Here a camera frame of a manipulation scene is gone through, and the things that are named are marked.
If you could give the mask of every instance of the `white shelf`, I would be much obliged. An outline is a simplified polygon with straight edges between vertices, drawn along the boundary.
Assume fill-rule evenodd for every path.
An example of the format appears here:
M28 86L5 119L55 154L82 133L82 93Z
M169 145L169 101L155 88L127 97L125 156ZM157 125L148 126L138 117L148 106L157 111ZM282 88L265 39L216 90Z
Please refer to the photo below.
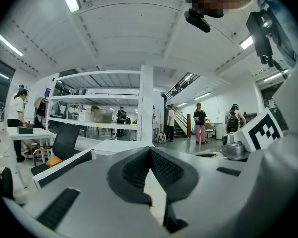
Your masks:
M53 96L50 98L52 102L62 101L73 105L125 105L137 106L139 95L123 95L123 94L90 94L90 95L65 95Z
M128 124L116 124L116 123L95 123L95 122L69 120L69 119L53 118L53 117L49 117L48 120L58 121L61 123L68 123L68 124L73 124L73 125L86 126L86 127L137 130L137 124L128 125Z
M114 70L94 71L60 77L57 80L72 89L89 88L139 88L140 71Z

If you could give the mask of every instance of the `bag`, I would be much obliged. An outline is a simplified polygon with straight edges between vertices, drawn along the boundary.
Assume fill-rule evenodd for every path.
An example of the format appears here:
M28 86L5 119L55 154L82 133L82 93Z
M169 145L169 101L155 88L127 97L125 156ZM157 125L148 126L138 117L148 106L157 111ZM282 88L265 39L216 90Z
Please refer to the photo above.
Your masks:
M121 111L119 115L119 120L125 121L126 120L126 112L124 110Z
M167 137L165 136L165 134L163 132L159 133L156 140L155 140L158 144L165 144L167 141Z
M236 116L236 113L231 114L227 122L227 132L236 132L238 131L239 119Z

